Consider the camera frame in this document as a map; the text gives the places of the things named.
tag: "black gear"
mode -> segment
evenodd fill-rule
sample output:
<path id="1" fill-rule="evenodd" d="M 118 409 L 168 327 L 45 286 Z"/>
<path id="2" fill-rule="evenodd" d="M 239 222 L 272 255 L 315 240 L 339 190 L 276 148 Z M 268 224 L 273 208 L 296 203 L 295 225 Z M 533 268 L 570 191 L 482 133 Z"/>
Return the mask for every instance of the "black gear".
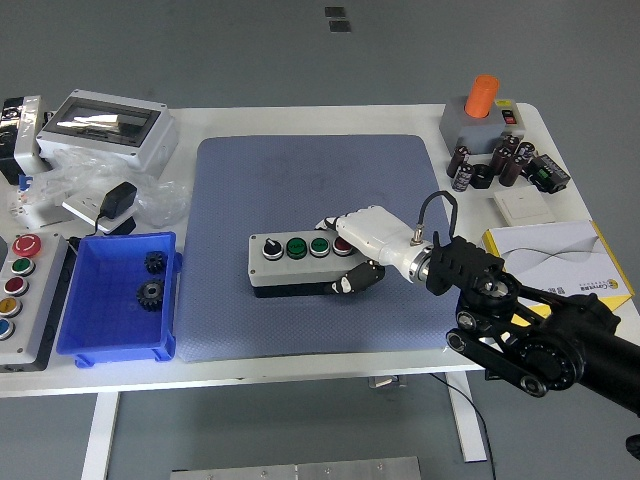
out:
<path id="1" fill-rule="evenodd" d="M 157 312 L 162 309 L 163 292 L 164 281 L 156 278 L 140 285 L 136 293 L 136 298 L 138 299 L 138 303 L 147 312 Z"/>
<path id="2" fill-rule="evenodd" d="M 144 265 L 151 275 L 157 275 L 160 272 L 164 272 L 167 266 L 167 256 L 164 252 L 149 252 L 144 259 Z"/>

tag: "table leg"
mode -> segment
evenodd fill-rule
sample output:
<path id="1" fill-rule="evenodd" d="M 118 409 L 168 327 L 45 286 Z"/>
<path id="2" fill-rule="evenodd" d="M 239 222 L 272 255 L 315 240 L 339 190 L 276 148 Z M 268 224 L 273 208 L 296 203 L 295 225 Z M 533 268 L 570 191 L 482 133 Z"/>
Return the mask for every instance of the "table leg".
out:
<path id="1" fill-rule="evenodd" d="M 467 374 L 465 372 L 449 372 L 445 375 L 449 385 L 456 387 L 472 399 Z M 449 389 L 449 397 L 451 398 L 453 416 L 456 420 L 464 461 L 486 461 L 487 454 L 485 453 L 484 442 L 482 440 L 482 434 L 480 433 L 480 424 L 478 423 L 475 410 L 462 395 L 451 388 Z"/>
<path id="2" fill-rule="evenodd" d="M 119 392 L 102 392 L 96 399 L 87 454 L 82 469 L 82 480 L 107 478 L 111 440 L 118 414 Z"/>

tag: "orange cap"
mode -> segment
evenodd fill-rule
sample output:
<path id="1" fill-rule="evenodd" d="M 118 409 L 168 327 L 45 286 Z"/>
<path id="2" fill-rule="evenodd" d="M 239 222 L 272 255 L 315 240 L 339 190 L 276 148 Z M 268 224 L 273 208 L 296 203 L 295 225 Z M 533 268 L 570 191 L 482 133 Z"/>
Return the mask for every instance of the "orange cap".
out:
<path id="1" fill-rule="evenodd" d="M 464 106 L 467 115 L 474 118 L 484 118 L 489 115 L 498 88 L 500 88 L 500 81 L 493 75 L 478 75 Z"/>

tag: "blue plastic bin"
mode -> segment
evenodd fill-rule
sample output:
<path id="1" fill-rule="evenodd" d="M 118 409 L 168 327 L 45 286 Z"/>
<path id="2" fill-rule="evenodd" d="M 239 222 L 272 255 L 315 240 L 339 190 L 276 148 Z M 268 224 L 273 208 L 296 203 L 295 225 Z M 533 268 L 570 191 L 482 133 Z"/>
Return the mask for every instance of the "blue plastic bin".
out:
<path id="1" fill-rule="evenodd" d="M 173 232 L 87 237 L 80 242 L 57 352 L 73 355 L 76 366 L 125 360 L 171 360 L 177 275 L 182 256 Z M 167 256 L 163 273 L 152 275 L 144 264 L 148 252 Z M 136 292 L 144 282 L 164 277 L 162 310 L 148 312 Z"/>

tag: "power adapter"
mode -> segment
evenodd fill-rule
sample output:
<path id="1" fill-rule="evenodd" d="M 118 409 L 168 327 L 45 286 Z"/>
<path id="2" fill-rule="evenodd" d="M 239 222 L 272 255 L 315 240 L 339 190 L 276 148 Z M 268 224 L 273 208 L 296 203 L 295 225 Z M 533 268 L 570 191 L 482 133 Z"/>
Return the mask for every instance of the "power adapter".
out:
<path id="1" fill-rule="evenodd" d="M 133 205 L 136 193 L 138 193 L 138 189 L 129 182 L 122 182 L 117 187 L 109 190 L 100 205 L 98 219 L 107 217 L 113 220 L 122 215 L 127 208 Z"/>

